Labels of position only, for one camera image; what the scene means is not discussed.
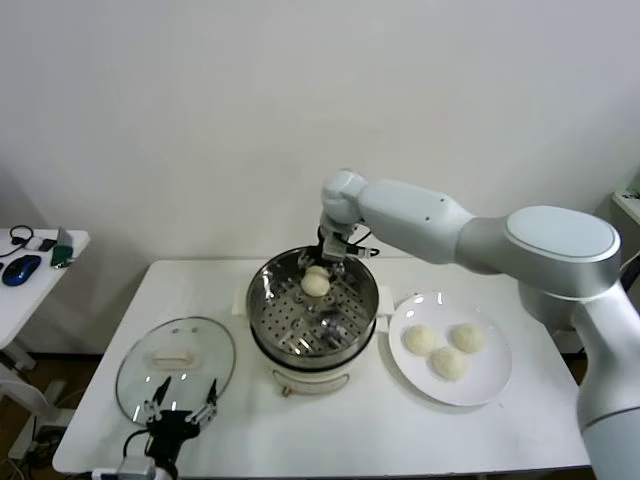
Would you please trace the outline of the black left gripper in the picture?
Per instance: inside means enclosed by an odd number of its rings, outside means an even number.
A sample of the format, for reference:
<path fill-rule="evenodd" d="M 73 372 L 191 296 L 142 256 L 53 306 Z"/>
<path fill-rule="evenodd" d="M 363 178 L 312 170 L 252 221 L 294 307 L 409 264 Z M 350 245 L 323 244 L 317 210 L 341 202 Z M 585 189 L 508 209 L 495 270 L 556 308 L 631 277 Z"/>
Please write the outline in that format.
<path fill-rule="evenodd" d="M 145 424 L 150 435 L 146 454 L 157 466 L 174 465 L 183 444 L 199 435 L 199 426 L 207 426 L 217 415 L 217 379 L 207 393 L 205 404 L 193 413 L 187 410 L 162 410 L 161 406 L 171 384 L 167 376 L 150 400 L 143 402 Z"/>

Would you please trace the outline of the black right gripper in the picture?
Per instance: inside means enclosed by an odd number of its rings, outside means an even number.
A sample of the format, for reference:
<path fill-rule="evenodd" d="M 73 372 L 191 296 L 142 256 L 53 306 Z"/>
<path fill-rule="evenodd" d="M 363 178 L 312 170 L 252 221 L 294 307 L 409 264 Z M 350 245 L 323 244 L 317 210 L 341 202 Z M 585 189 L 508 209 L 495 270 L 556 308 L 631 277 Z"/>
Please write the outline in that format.
<path fill-rule="evenodd" d="M 332 275 L 336 278 L 345 275 L 346 267 L 343 260 L 348 257 L 356 258 L 359 254 L 359 247 L 349 242 L 355 229 L 355 224 L 340 223 L 328 215 L 320 217 L 320 256 L 324 261 L 339 261 L 333 262 L 331 266 Z M 302 252 L 297 258 L 297 267 L 301 270 L 306 270 L 313 264 L 314 258 L 306 252 Z"/>

